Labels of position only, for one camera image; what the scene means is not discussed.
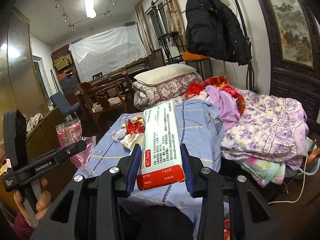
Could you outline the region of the maroon left sleeve forearm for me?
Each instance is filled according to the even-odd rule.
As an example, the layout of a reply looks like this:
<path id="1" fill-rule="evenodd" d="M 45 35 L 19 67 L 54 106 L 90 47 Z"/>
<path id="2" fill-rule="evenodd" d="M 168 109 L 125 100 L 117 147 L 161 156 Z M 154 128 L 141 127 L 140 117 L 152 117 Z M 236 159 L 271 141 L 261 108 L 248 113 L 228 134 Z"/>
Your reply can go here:
<path id="1" fill-rule="evenodd" d="M 20 212 L 17 214 L 14 226 L 12 228 L 21 240 L 29 240 L 36 229 L 34 226 L 28 223 L 28 221 Z"/>

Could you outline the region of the left hand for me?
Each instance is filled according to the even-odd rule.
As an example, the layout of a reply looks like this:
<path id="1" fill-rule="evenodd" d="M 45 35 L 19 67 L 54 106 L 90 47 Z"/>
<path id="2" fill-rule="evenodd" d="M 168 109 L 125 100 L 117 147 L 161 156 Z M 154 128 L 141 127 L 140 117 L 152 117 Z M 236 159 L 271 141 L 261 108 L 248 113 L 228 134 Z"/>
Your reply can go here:
<path id="1" fill-rule="evenodd" d="M 44 177 L 41 177 L 40 182 L 42 187 L 42 193 L 37 198 L 37 203 L 35 205 L 36 207 L 35 213 L 33 213 L 33 210 L 31 210 L 30 212 L 27 211 L 27 209 L 23 205 L 24 197 L 22 196 L 20 191 L 16 190 L 14 193 L 14 201 L 19 211 L 21 212 L 23 217 L 26 219 L 26 221 L 33 227 L 37 227 L 37 224 L 35 223 L 35 221 L 40 221 L 44 217 L 44 215 L 46 214 L 46 212 L 48 211 L 48 209 L 52 204 L 51 194 L 44 189 L 48 184 L 47 179 Z"/>

